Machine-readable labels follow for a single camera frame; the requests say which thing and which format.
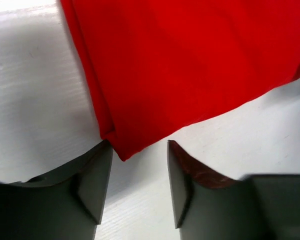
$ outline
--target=dark gray plastic piece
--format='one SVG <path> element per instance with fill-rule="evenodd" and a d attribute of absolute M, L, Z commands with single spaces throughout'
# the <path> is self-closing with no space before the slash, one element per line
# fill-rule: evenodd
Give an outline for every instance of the dark gray plastic piece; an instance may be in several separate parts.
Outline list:
<path fill-rule="evenodd" d="M 112 155 L 103 141 L 28 182 L 0 183 L 0 240 L 94 240 Z"/>
<path fill-rule="evenodd" d="M 300 175 L 235 181 L 189 156 L 175 141 L 168 149 L 182 240 L 300 240 Z"/>

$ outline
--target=white surface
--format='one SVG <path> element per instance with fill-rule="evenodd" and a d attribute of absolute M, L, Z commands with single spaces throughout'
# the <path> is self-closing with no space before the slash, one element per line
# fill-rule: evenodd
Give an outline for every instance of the white surface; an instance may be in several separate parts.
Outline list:
<path fill-rule="evenodd" d="M 0 181 L 28 180 L 100 141 L 69 39 L 55 0 L 0 0 Z M 167 139 L 114 157 L 96 240 L 180 239 Z M 169 139 L 232 178 L 300 173 L 300 80 Z"/>

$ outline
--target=white floor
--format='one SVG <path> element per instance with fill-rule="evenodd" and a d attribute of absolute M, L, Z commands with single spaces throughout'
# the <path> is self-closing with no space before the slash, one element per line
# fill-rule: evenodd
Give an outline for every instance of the white floor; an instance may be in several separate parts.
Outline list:
<path fill-rule="evenodd" d="M 56 0 L 0 0 L 0 181 L 25 181 L 100 141 L 84 75 Z M 300 173 L 300 80 L 185 127 L 121 162 L 96 240 L 179 240 L 167 139 L 240 179 Z"/>

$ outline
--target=red cloth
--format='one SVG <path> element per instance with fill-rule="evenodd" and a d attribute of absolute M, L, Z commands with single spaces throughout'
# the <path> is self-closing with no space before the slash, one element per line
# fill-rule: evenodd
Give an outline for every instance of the red cloth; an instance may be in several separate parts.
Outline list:
<path fill-rule="evenodd" d="M 300 77 L 300 0 L 61 0 L 122 160 Z"/>

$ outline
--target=red fabric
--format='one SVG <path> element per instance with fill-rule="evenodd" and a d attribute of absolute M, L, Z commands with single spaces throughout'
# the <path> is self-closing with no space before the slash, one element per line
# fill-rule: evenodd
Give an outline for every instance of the red fabric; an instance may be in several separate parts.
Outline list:
<path fill-rule="evenodd" d="M 122 160 L 300 77 L 300 0 L 61 0 Z"/>

